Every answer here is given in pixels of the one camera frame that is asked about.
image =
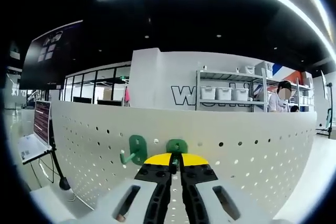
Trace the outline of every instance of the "ceiling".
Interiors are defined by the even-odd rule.
[[[335,8],[336,0],[324,1]],[[10,35],[21,55],[35,37],[84,20],[69,73],[129,61],[133,50],[153,47],[254,57],[313,74],[320,69],[336,71],[313,30],[277,0],[10,0],[10,4]],[[11,63],[21,68],[23,57]]]

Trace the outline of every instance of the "green hook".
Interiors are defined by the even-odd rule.
[[[120,153],[120,162],[125,165],[136,156],[136,153],[132,153],[128,158],[125,158],[123,153]]]

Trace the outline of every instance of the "shelving unit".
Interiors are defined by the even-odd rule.
[[[196,72],[196,106],[195,110],[199,109],[200,105],[205,104],[236,104],[251,107],[251,112],[254,111],[255,105],[261,105],[264,107],[264,112],[267,112],[267,83],[265,72],[262,72],[263,76],[247,73],[235,73],[235,72],[220,72],[220,71],[206,71],[198,70]],[[263,84],[264,89],[264,101],[224,101],[224,100],[204,100],[200,98],[200,88],[202,80],[212,81],[224,81],[224,82],[238,82],[249,84],[249,94],[254,93],[253,85],[256,82]]]
[[[254,93],[254,84],[261,84],[264,92],[264,101],[223,101],[223,100],[204,100],[200,97],[201,81],[202,80],[212,80],[212,81],[223,81],[223,82],[234,82],[234,83],[248,83],[249,84],[249,95]],[[196,106],[195,110],[198,110],[201,104],[236,104],[242,106],[251,107],[251,112],[254,111],[254,106],[263,106],[263,111],[267,112],[268,95],[267,87],[274,86],[277,87],[281,81],[267,78],[265,71],[262,71],[262,76],[247,73],[235,73],[235,72],[220,72],[220,71],[207,71],[198,70],[196,71]],[[296,79],[296,83],[291,83],[292,88],[296,90],[297,103],[289,103],[289,106],[307,107],[313,106],[308,104],[300,104],[300,91],[308,92],[313,89],[299,84],[299,79]]]

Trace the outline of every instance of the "white floor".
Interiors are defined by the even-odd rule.
[[[31,190],[36,190],[41,187],[46,187],[52,183],[52,175],[54,174],[54,184],[52,185],[53,192],[55,192],[55,187],[58,185],[59,176],[53,173],[52,162],[50,156],[45,156],[41,158],[44,162],[33,161],[30,164],[22,165],[19,153],[17,151],[17,140],[31,132],[23,125],[25,118],[23,119],[21,111],[7,110],[4,112],[9,150],[13,156],[13,162],[16,165],[18,172],[21,174],[22,179],[27,183]],[[299,180],[295,190],[289,197],[288,201],[285,203],[283,208],[276,214],[275,219],[285,219],[292,223],[300,223],[306,217],[308,213],[319,203],[321,196],[327,189],[330,179],[332,178],[336,170],[336,140],[329,140],[322,136],[316,136],[310,157],[308,159],[306,168]],[[50,200],[54,201],[55,204],[57,199],[53,199],[50,189],[45,189],[46,197],[50,197]],[[36,192],[37,198],[41,198],[41,193],[44,190]],[[83,216],[85,213],[89,212],[86,206],[83,207],[81,201],[76,199],[76,204],[69,204],[69,201],[61,199],[61,201],[70,209],[70,212],[64,212],[64,218],[68,216]],[[60,221],[60,219],[55,217],[55,222]]]

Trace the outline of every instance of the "pegboard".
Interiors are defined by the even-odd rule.
[[[53,126],[60,166],[74,192],[92,208],[140,166],[122,165],[128,139],[146,139],[149,157],[165,152],[168,140],[184,139],[188,152],[209,161],[273,217],[287,201],[310,154],[315,112],[245,113],[123,108],[53,102]],[[179,173],[174,175],[167,222],[187,223]]]

